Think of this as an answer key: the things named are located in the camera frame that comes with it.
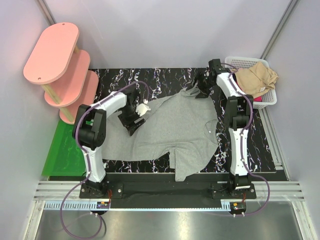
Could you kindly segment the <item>grey t-shirt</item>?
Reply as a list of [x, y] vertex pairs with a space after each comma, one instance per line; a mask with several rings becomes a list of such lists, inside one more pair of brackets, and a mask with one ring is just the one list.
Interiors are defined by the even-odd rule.
[[218, 141], [217, 112], [210, 97], [197, 98], [199, 90], [186, 90], [148, 103], [145, 123], [129, 135], [118, 116], [107, 118], [102, 158], [113, 161], [149, 161], [169, 154], [175, 181], [203, 170], [214, 156]]

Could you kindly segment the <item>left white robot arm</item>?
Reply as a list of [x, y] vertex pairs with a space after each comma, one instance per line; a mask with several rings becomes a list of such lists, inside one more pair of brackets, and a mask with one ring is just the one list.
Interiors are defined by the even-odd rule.
[[127, 133], [134, 132], [145, 123], [142, 119], [144, 104], [137, 104], [140, 93], [134, 87], [122, 91], [113, 91], [104, 99], [91, 105], [81, 104], [76, 113], [72, 137], [80, 147], [86, 167], [86, 181], [91, 184], [90, 192], [97, 198], [103, 198], [108, 193], [108, 186], [104, 183], [106, 171], [103, 165], [102, 150], [107, 136], [107, 118], [120, 111], [118, 119]]

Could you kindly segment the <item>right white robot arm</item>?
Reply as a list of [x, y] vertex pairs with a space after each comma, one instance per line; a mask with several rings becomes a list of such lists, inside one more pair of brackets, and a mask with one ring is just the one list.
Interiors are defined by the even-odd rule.
[[208, 62], [207, 74], [197, 73], [187, 89], [198, 89], [196, 98], [205, 99], [209, 97], [211, 88], [218, 86], [227, 98], [224, 120], [230, 134], [231, 165], [226, 190], [230, 197], [236, 199], [251, 187], [247, 138], [253, 119], [254, 98], [237, 85], [231, 67], [219, 58], [212, 59]]

